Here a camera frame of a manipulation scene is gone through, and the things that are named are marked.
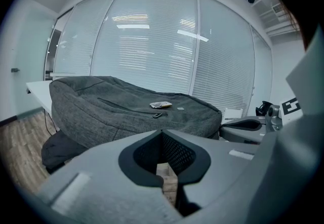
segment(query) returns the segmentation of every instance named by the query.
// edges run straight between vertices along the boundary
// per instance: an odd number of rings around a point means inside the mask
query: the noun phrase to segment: window blind
[[[192,95],[219,110],[249,107],[254,81],[250,25],[215,0],[200,0],[200,41]]]
[[[196,22],[196,0],[115,0],[99,32],[91,75],[187,94]]]
[[[54,73],[90,75],[93,50],[112,0],[85,0],[75,6],[61,34]]]
[[[248,115],[255,115],[255,108],[262,105],[262,101],[270,100],[272,84],[272,56],[271,49],[264,39],[252,28],[255,50],[254,90]]]

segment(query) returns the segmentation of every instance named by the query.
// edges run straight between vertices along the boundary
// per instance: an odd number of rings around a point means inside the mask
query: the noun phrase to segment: wooden floor
[[[55,129],[49,116],[47,127]],[[50,137],[45,127],[44,112],[14,121],[0,128],[0,154],[13,181],[22,188],[35,193],[49,177],[42,165],[41,149]],[[177,176],[168,164],[158,165],[156,174],[165,180],[163,191],[174,205],[177,191]]]

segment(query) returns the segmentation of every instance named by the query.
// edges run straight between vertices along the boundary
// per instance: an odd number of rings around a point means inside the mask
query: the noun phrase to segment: table
[[[52,99],[50,95],[50,83],[52,81],[29,82],[27,92],[32,93],[40,105],[52,116]]]

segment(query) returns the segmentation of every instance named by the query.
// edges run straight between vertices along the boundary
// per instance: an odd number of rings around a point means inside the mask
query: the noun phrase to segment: small package
[[[170,107],[172,106],[172,104],[169,102],[156,102],[156,103],[151,103],[150,106],[154,109],[161,109],[161,108]]]

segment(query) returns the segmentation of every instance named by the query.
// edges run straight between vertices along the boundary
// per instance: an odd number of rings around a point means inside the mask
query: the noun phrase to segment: wire
[[[51,119],[51,121],[52,121],[52,123],[53,123],[54,129],[55,129],[55,132],[57,132],[57,129],[55,128],[55,124],[54,124],[54,122],[53,122],[53,119],[51,118],[51,116],[50,116],[49,113],[47,113],[47,114],[49,115],[49,117],[50,117],[50,119]]]
[[[44,119],[45,119],[45,126],[46,126],[46,129],[47,129],[45,109],[44,109]]]

